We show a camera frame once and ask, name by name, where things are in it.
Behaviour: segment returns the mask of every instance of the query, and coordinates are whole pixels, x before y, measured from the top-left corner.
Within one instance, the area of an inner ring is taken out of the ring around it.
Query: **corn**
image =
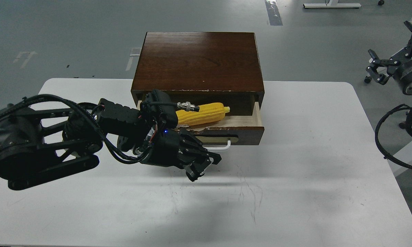
[[[224,107],[222,103],[210,103],[199,105],[200,111],[176,111],[179,125],[201,125],[208,122],[220,121],[225,114],[230,112],[230,107]]]

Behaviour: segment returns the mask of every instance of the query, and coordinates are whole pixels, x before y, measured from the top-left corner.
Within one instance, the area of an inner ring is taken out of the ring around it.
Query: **gray floor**
[[[37,94],[49,78],[133,78],[137,58],[126,71],[130,49],[142,46],[147,31],[254,32],[264,80],[351,83],[373,127],[394,106],[412,105],[393,80],[363,83],[369,48],[386,58],[407,44],[403,22],[412,16],[412,0],[302,8],[323,1],[278,0],[283,26],[269,25],[263,0],[0,1],[0,109]],[[13,63],[32,51],[24,68],[28,54]],[[390,152],[411,140],[397,127],[403,119],[395,115],[382,128]],[[412,172],[397,180],[412,211]]]

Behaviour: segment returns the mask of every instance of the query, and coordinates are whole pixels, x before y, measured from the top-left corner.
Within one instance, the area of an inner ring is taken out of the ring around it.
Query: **wooden drawer box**
[[[131,87],[135,102],[152,89],[173,102],[221,102],[231,108],[222,121],[189,128],[204,143],[261,140],[264,83],[254,33],[148,32]]]

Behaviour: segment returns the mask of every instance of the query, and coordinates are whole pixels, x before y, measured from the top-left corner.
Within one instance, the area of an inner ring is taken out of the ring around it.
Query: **robotic arm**
[[[33,110],[30,105],[56,101],[69,108]],[[94,153],[106,144],[109,152],[124,164],[142,163],[186,170],[191,181],[204,174],[209,164],[218,164],[221,156],[211,153],[185,129],[176,128],[176,109],[199,111],[190,103],[171,103],[168,94],[154,89],[146,95],[140,109],[132,109],[101,99],[97,105],[74,103],[40,94],[9,104],[0,111],[0,177],[13,190],[64,178],[95,168]],[[67,121],[43,127],[46,118],[68,117]],[[44,137],[62,131],[62,142],[47,144]],[[118,135],[117,146],[107,138]],[[61,156],[57,150],[65,150]],[[133,150],[135,156],[123,152]],[[74,159],[65,161],[70,155]]]
[[[412,33],[412,25],[410,24],[410,22],[405,21],[404,24]],[[366,68],[366,71],[369,73],[371,79],[373,79],[377,83],[380,83],[381,85],[385,85],[389,78],[393,77],[402,90],[403,94],[412,95],[412,34],[406,47],[391,56],[391,58],[389,59],[378,58],[377,54],[373,50],[369,50],[368,52],[371,55],[372,61]],[[387,75],[377,72],[377,69],[379,67],[386,67]],[[402,104],[389,111],[380,119],[375,128],[375,142],[378,149],[385,156],[385,158],[394,162],[395,164],[406,167],[408,169],[412,169],[411,165],[400,161],[399,159],[388,153],[380,144],[380,141],[378,139],[378,133],[383,122],[391,114],[394,114],[397,111],[408,111],[407,117],[405,119],[405,131],[412,137],[412,107]]]

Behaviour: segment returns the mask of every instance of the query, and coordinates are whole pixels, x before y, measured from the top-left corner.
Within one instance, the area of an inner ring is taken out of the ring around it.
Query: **black robotic arm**
[[[68,108],[33,110],[30,105],[57,101]],[[132,109],[101,99],[98,104],[74,103],[50,94],[24,98],[0,111],[0,177],[13,190],[27,189],[52,180],[95,168],[94,153],[103,143],[112,156],[125,164],[143,163],[186,170],[191,181],[204,174],[221,156],[203,147],[185,129],[176,131],[176,109],[198,111],[190,103],[171,103],[168,94],[154,89]],[[68,117],[67,121],[43,127],[46,118]],[[47,144],[44,137],[62,131],[62,142]],[[107,138],[118,135],[117,146]],[[58,156],[57,150],[65,150]],[[135,156],[124,152],[133,150]],[[70,155],[74,159],[65,161]]]

